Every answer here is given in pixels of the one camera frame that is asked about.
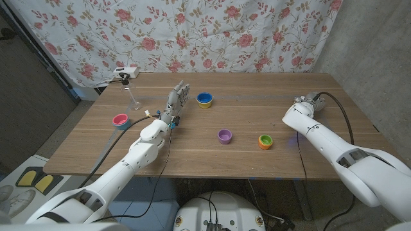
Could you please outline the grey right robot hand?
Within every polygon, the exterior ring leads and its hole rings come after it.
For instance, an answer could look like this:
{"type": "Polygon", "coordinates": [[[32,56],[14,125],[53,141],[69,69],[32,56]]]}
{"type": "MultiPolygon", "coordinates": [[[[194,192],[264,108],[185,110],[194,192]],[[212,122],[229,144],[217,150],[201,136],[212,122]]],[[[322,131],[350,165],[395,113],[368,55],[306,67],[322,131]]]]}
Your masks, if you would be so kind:
{"type": "Polygon", "coordinates": [[[317,96],[318,92],[311,92],[305,96],[298,96],[294,98],[295,103],[303,103],[310,106],[314,112],[322,110],[325,105],[325,99],[317,96]]]}

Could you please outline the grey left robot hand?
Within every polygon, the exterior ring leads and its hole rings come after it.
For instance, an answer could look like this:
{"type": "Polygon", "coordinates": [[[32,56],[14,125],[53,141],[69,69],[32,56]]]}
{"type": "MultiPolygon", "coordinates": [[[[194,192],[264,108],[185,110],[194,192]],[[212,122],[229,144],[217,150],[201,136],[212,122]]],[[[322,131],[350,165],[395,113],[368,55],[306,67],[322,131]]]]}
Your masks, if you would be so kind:
{"type": "Polygon", "coordinates": [[[160,114],[160,120],[166,124],[171,124],[180,117],[182,109],[189,99],[190,84],[185,84],[181,80],[169,93],[166,107],[160,114]]]}

